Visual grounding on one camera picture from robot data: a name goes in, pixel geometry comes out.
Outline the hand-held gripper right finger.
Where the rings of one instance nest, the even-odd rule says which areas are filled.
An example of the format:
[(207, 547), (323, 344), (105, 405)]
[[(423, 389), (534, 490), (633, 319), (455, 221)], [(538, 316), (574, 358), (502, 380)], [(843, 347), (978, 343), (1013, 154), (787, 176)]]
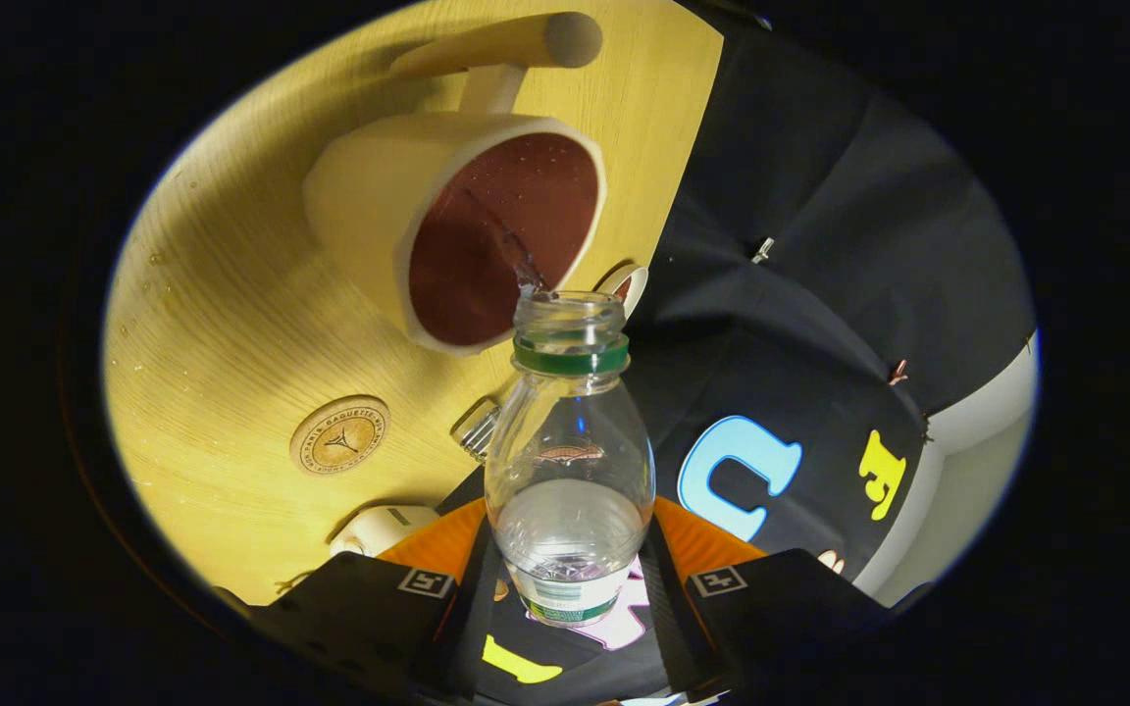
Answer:
[(797, 688), (895, 616), (815, 555), (765, 554), (662, 497), (640, 560), (664, 674), (694, 698)]

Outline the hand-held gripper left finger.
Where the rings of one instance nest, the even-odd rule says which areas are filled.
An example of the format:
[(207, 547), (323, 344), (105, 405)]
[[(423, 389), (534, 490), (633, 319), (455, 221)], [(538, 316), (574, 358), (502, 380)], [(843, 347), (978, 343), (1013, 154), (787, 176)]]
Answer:
[(499, 572), (485, 502), (467, 502), (382, 557), (337, 554), (251, 622), (372, 701), (471, 701)]

